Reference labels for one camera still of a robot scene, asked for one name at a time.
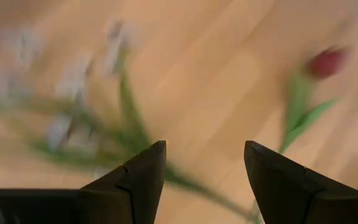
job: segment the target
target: red tulip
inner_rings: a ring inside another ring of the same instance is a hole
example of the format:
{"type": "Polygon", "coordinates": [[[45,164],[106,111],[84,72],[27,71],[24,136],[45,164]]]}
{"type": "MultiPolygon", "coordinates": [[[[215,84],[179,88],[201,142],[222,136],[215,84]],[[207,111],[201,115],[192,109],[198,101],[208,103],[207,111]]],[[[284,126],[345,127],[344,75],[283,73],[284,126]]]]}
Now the red tulip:
{"type": "Polygon", "coordinates": [[[307,64],[310,75],[315,78],[327,78],[334,75],[342,67],[346,53],[347,50],[344,48],[330,48],[321,52],[307,64]]]}

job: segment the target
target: black plastic object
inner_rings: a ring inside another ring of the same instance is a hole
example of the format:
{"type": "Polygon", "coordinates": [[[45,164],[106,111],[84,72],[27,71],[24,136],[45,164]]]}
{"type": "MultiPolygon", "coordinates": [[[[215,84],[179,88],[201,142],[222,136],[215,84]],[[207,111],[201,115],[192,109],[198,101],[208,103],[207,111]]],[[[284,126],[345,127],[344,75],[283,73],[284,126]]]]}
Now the black plastic object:
{"type": "Polygon", "coordinates": [[[160,200],[165,141],[78,190],[0,189],[0,224],[152,224],[160,200]]]}
{"type": "Polygon", "coordinates": [[[253,141],[244,160],[266,224],[358,223],[358,190],[253,141]]]}

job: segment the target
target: tulip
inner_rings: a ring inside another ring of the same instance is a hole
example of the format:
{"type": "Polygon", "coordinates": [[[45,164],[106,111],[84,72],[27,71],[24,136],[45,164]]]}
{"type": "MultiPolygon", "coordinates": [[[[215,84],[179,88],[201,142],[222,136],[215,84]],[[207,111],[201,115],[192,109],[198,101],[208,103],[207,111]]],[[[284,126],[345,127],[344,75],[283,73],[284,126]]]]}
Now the tulip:
{"type": "Polygon", "coordinates": [[[344,48],[329,48],[324,50],[308,62],[308,71],[310,75],[315,78],[322,79],[330,77],[337,73],[342,67],[346,55],[347,50],[344,48]]]}

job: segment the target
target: tulip bud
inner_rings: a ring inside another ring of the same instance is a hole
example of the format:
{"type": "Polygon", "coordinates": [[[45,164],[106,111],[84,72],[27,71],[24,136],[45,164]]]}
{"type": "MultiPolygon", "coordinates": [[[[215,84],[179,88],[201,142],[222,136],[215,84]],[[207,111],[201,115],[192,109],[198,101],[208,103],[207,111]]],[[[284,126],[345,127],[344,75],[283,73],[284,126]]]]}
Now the tulip bud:
{"type": "Polygon", "coordinates": [[[315,78],[327,78],[334,75],[341,68],[346,54],[346,49],[324,50],[308,62],[310,75],[315,78]]]}

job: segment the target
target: hardwood floor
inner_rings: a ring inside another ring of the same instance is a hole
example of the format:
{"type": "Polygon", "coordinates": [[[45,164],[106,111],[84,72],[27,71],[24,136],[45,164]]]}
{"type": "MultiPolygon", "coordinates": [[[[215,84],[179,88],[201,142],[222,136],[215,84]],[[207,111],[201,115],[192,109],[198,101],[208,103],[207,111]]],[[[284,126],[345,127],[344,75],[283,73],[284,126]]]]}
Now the hardwood floor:
{"type": "MultiPolygon", "coordinates": [[[[253,196],[244,143],[279,146],[289,69],[330,45],[351,46],[344,69],[313,97],[339,103],[286,156],[358,189],[358,1],[66,0],[47,9],[28,16],[45,38],[34,71],[39,90],[53,87],[68,63],[98,54],[108,21],[124,18],[138,34],[131,84],[153,138],[168,141],[168,159],[183,171],[245,208],[253,196]]],[[[115,102],[116,83],[95,82],[115,102]]],[[[0,187],[79,187],[92,178],[21,154],[0,153],[0,187]]],[[[165,186],[156,223],[223,222],[244,223],[165,186]]]]}

